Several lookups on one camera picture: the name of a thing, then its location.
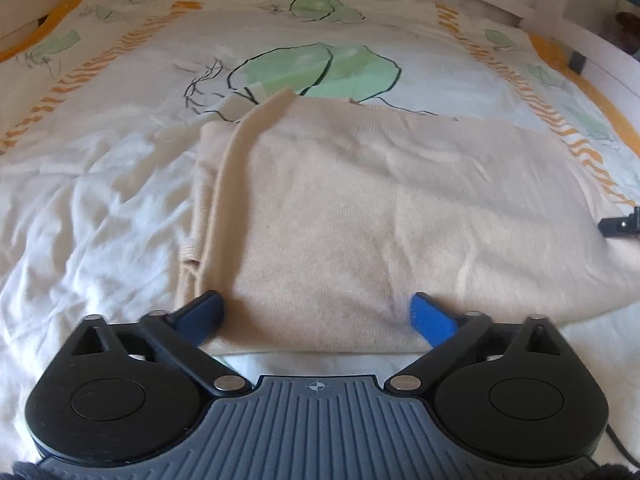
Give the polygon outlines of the white leaf-print duvet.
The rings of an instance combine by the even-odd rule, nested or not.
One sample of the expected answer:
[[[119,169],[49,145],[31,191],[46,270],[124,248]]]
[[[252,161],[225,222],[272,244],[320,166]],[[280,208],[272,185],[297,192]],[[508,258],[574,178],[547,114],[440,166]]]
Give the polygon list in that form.
[[[638,134],[558,48],[449,1],[85,0],[1,65],[3,467],[37,458],[26,399],[84,316],[180,304],[202,127],[282,91],[545,133],[616,214],[639,201]],[[639,298],[558,324],[637,452]],[[250,376],[383,374],[424,351],[223,354],[216,339],[206,351]]]

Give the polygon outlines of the beige knit sweater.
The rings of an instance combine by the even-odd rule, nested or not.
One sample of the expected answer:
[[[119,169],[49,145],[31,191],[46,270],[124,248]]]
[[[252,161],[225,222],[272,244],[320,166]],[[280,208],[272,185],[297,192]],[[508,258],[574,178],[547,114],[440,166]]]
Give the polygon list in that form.
[[[226,303],[213,352],[419,352],[409,301],[520,322],[639,298],[639,245],[554,136],[282,91],[202,127],[177,299]]]

